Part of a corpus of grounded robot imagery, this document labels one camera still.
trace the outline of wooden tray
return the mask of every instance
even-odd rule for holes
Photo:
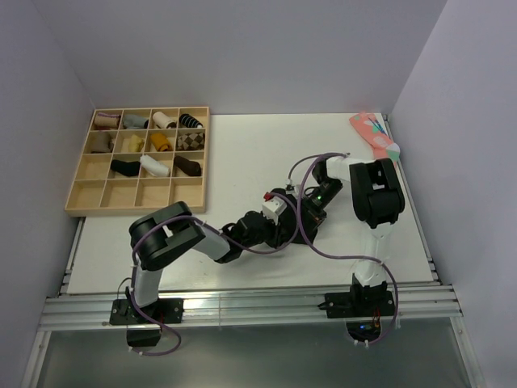
[[[124,115],[133,114],[149,117],[148,129],[124,129],[123,120],[119,128],[107,130],[113,141],[113,151],[109,154],[92,154],[90,146],[100,131],[94,124],[95,115],[99,112]],[[183,113],[195,117],[202,129],[184,128],[178,122],[176,129],[159,129],[153,122],[155,112],[164,112],[178,122]],[[85,145],[70,189],[65,211],[71,216],[114,216],[141,215],[152,213],[180,200],[185,201],[193,213],[205,211],[205,188],[207,179],[207,160],[209,145],[210,111],[207,107],[195,108],[138,108],[138,109],[98,109],[91,119]],[[161,132],[166,135],[173,150],[157,152],[149,137]],[[184,133],[204,133],[204,149],[197,151],[181,151],[176,149],[176,137]],[[128,151],[131,135],[145,139],[141,152]],[[141,167],[135,177],[126,177],[110,170],[111,161],[118,159],[126,162],[137,161],[142,154],[151,156],[171,167],[168,178],[153,177]],[[200,177],[185,175],[174,165],[174,156],[181,155],[186,159],[198,162],[203,174]]]

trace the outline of black mounting bracket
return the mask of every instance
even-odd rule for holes
[[[375,303],[353,303],[352,293],[326,293],[325,301],[317,305],[320,310],[326,311],[326,317],[332,318],[365,318],[377,313],[381,316],[395,314],[395,301],[393,295],[387,291],[383,301]]]
[[[153,319],[163,323],[181,323],[183,317],[183,299],[158,299],[153,303],[153,311],[145,311]],[[111,306],[110,325],[128,326],[141,325],[147,321],[135,312],[128,299],[116,299]]]

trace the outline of pink sock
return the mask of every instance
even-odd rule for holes
[[[375,159],[390,158],[398,161],[401,149],[385,133],[373,113],[361,112],[350,118],[350,124],[373,149]]]

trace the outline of lavender wall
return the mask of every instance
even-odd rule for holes
[[[439,274],[489,386],[517,381],[517,2],[449,0],[393,110]]]
[[[98,107],[391,112],[446,0],[34,0]]]
[[[23,376],[76,221],[63,208],[92,112],[36,8],[0,2],[0,386]]]

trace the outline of purple cable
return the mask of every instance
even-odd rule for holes
[[[320,162],[321,160],[323,160],[325,158],[331,158],[331,157],[334,157],[334,156],[341,156],[341,157],[344,157],[344,158],[348,157],[347,154],[338,154],[338,153],[327,153],[327,154],[318,155],[317,158],[313,161],[313,163],[309,167],[309,169],[307,170],[307,172],[305,173],[304,178],[301,181],[300,194],[298,195],[298,201],[297,201],[297,204],[296,204],[296,220],[297,220],[297,224],[300,227],[301,236],[305,240],[305,243],[313,251],[318,253],[320,256],[326,257],[328,259],[336,259],[336,260],[349,260],[349,259],[365,259],[365,260],[370,260],[370,261],[373,261],[375,263],[378,263],[386,271],[386,273],[390,277],[390,279],[391,279],[391,281],[393,283],[393,291],[395,292],[395,314],[393,314],[393,317],[392,317],[392,319],[391,319],[391,321],[390,321],[390,323],[388,325],[388,328],[385,331],[383,331],[382,333],[380,333],[380,335],[379,335],[379,337],[377,339],[375,339],[372,342],[370,342],[370,344],[375,344],[375,343],[379,342],[380,340],[382,340],[384,337],[386,337],[386,335],[388,333],[390,333],[391,330],[393,330],[393,327],[395,326],[395,322],[397,321],[397,316],[398,316],[398,287],[397,287],[397,282],[395,281],[395,277],[393,276],[393,274],[391,273],[389,268],[386,267],[386,265],[381,260],[379,260],[379,259],[377,259],[375,257],[365,256],[365,255],[336,256],[336,255],[329,255],[329,254],[326,254],[326,253],[320,251],[319,249],[317,249],[310,242],[309,238],[307,237],[307,234],[305,233],[305,229],[304,229],[303,223],[301,222],[301,199],[302,199],[302,195],[303,195],[303,192],[304,192],[305,183],[307,182],[307,178],[309,177],[309,175],[310,175],[311,171],[313,170],[313,168],[316,166],[316,163]],[[301,162],[303,162],[307,158],[301,159],[300,161],[298,161],[295,164],[295,166],[297,166],[298,164],[300,164]]]
[[[320,154],[318,155],[310,155],[310,156],[306,156],[305,158],[303,159],[300,159],[298,162],[294,163],[294,166],[291,167],[291,170],[289,170],[289,174],[288,174],[288,178],[291,179],[291,175],[292,175],[292,172],[294,171],[295,168],[298,167],[298,165],[306,160],[309,160],[309,159],[312,159],[312,158],[317,158],[318,156],[321,156]]]
[[[286,196],[283,196],[282,194],[279,194],[277,192],[272,192],[271,195],[272,196],[278,196],[280,199],[282,199],[285,202],[287,202],[289,204],[289,206],[291,206],[292,211],[296,214],[296,207],[295,207],[295,205],[293,205],[292,202]],[[170,348],[168,350],[165,350],[163,352],[144,352],[144,351],[140,351],[140,350],[137,350],[135,348],[132,348],[132,350],[134,352],[136,352],[136,353],[138,353],[138,354],[140,354],[142,356],[165,356],[165,355],[171,354],[172,352],[177,350],[179,348],[179,346],[181,345],[181,335],[175,329],[173,329],[172,327],[167,326],[165,323],[161,323],[161,322],[157,321],[156,319],[153,319],[153,318],[149,317],[144,311],[141,310],[141,308],[137,304],[137,300],[135,298],[135,292],[134,292],[135,284],[137,282],[137,266],[138,266],[137,252],[138,252],[138,250],[140,249],[140,247],[142,246],[144,241],[147,238],[149,238],[149,236],[151,234],[153,234],[157,230],[160,230],[164,226],[169,225],[172,222],[181,221],[181,220],[192,220],[196,224],[202,225],[205,228],[211,230],[212,232],[214,232],[216,234],[220,234],[219,230],[217,230],[213,226],[205,224],[203,221],[201,221],[197,217],[194,217],[194,216],[177,216],[177,217],[169,218],[168,220],[159,223],[153,229],[151,229],[149,232],[144,234],[141,237],[141,239],[138,240],[138,242],[135,244],[135,247],[132,249],[132,261],[133,261],[133,264],[134,264],[133,269],[132,269],[132,273],[131,273],[131,290],[132,291],[130,292],[132,305],[133,305],[133,307],[135,308],[135,310],[137,311],[137,313],[141,317],[147,319],[150,323],[154,323],[155,325],[158,325],[162,330],[166,330],[166,331],[174,334],[178,338],[178,343],[174,347],[172,347],[172,348]],[[248,251],[248,252],[251,252],[251,253],[258,254],[258,255],[270,255],[271,253],[276,253],[278,251],[283,250],[287,245],[289,245],[292,242],[292,240],[294,240],[296,235],[298,234],[298,230],[299,230],[299,226],[296,225],[296,228],[294,230],[294,233],[292,234],[292,237],[284,245],[282,245],[282,246],[280,246],[280,247],[278,247],[278,248],[276,248],[274,250],[271,250],[271,251],[255,251],[255,250],[250,249],[248,247],[244,247],[242,244],[236,242],[235,240],[231,239],[228,236],[221,236],[221,237],[225,238],[229,243],[232,243],[232,244],[236,245],[237,247],[241,248],[244,251]]]

